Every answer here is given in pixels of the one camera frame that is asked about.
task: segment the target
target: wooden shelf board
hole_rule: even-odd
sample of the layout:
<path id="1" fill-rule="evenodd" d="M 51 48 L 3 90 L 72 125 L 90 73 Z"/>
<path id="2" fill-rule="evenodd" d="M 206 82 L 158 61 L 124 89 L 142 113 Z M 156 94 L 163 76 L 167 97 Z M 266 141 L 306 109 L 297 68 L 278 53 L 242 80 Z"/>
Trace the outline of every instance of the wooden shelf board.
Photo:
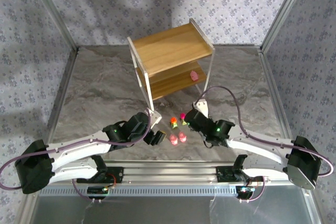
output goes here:
<path id="1" fill-rule="evenodd" d="M 193 81 L 190 77 L 190 72 L 192 70 L 198 74 L 197 81 Z M 140 68 L 136 68 L 136 71 L 138 72 L 142 85 L 147 91 L 145 78 Z M 205 80 L 206 75 L 197 61 L 189 62 L 175 68 L 165 70 L 149 78 L 152 99 L 156 100 L 162 98 L 168 94 L 198 84 Z"/>
<path id="2" fill-rule="evenodd" d="M 133 44 L 149 77 L 212 54 L 191 23 L 134 40 Z"/>

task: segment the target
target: floral patterned wall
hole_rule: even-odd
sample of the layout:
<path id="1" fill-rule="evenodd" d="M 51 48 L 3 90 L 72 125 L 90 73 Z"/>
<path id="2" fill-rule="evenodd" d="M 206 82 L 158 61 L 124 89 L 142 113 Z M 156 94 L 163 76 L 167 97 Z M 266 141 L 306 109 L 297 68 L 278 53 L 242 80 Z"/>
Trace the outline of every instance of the floral patterned wall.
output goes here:
<path id="1" fill-rule="evenodd" d="M 297 0 L 266 53 L 293 135 L 310 139 L 336 164 L 336 0 Z M 322 170 L 328 166 L 323 163 Z M 336 223 L 336 174 L 318 195 Z"/>
<path id="2" fill-rule="evenodd" d="M 69 57 L 41 0 L 0 0 L 0 165 L 48 135 Z M 0 182 L 17 186 L 14 164 Z M 22 192 L 0 189 L 0 223 L 13 223 Z"/>
<path id="3" fill-rule="evenodd" d="M 53 0 L 79 45 L 126 44 L 193 17 L 215 44 L 263 41 L 284 0 Z"/>

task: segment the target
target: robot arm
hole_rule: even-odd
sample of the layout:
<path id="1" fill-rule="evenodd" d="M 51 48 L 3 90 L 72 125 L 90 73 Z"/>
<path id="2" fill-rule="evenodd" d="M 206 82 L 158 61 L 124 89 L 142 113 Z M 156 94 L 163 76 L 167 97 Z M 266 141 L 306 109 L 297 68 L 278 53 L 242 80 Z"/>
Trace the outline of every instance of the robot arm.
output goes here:
<path id="1" fill-rule="evenodd" d="M 45 154 L 20 158 L 15 162 L 23 193 L 34 193 L 61 180 L 104 175 L 106 165 L 96 155 L 132 146 L 141 138 L 152 146 L 160 144 L 165 133 L 157 131 L 154 134 L 151 128 L 160 121 L 161 115 L 156 111 L 149 110 L 149 113 L 150 120 L 145 113 L 139 112 L 127 122 L 117 122 L 95 134 L 68 142 L 45 145 L 43 140 L 34 141 L 23 155 Z"/>
<path id="2" fill-rule="evenodd" d="M 258 172 L 258 176 L 267 176 L 270 173 L 278 172 L 284 176 L 287 175 L 288 179 L 297 186 L 309 190 L 315 189 L 321 159 L 295 149 L 298 146 L 316 153 L 317 151 L 306 138 L 297 136 L 295 140 L 291 140 L 247 131 L 248 135 L 266 140 L 269 144 L 257 142 L 248 137 L 239 125 L 225 120 L 214 122 L 209 119 L 208 107 L 204 99 L 199 100 L 197 104 L 193 104 L 193 109 L 189 111 L 184 120 L 191 130 L 200 132 L 205 138 L 204 141 L 212 144 L 212 146 L 224 146 L 253 152 L 280 164 L 278 170 L 259 168 L 246 169 L 243 172 L 242 167 L 239 169 L 237 167 L 239 173 L 243 173 L 242 179 L 255 177 L 256 172 Z"/>

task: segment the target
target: marble floor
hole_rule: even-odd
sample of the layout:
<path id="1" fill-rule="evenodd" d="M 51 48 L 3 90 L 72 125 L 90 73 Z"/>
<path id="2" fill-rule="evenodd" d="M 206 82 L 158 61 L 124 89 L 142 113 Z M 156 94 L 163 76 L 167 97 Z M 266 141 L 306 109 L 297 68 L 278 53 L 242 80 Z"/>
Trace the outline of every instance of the marble floor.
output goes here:
<path id="1" fill-rule="evenodd" d="M 207 70 L 209 59 L 201 61 Z M 270 94 L 257 50 L 255 48 L 216 47 L 209 87 L 223 85 L 237 97 L 245 127 L 249 130 L 280 136 Z M 163 119 L 156 126 L 169 136 L 170 117 L 191 109 L 191 103 L 199 93 L 190 87 L 154 101 L 155 109 Z M 214 120 L 225 119 L 237 123 L 234 102 L 224 90 L 213 90 L 206 99 L 210 116 Z M 101 130 L 117 121 L 128 120 L 147 107 L 138 86 L 128 47 L 80 48 L 71 82 L 53 142 L 64 142 Z M 173 146 L 168 139 L 158 146 L 144 142 L 104 155 L 105 159 L 119 160 L 193 160 L 231 162 L 240 152 L 224 147 L 207 149 L 202 139 L 186 126 L 187 142 Z"/>

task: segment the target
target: pink cube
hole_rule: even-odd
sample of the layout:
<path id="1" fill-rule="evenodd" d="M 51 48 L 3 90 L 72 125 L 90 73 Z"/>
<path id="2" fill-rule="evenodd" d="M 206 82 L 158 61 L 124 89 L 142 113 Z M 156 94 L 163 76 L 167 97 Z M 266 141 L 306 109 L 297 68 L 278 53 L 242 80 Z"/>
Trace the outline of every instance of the pink cube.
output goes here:
<path id="1" fill-rule="evenodd" d="M 177 136 L 175 136 L 174 134 L 170 135 L 169 140 L 173 145 L 176 145 L 178 143 Z"/>
<path id="2" fill-rule="evenodd" d="M 178 134 L 178 137 L 182 143 L 187 141 L 187 136 L 182 131 Z"/>
<path id="3" fill-rule="evenodd" d="M 198 74 L 194 70 L 190 72 L 190 77 L 193 81 L 198 80 Z"/>

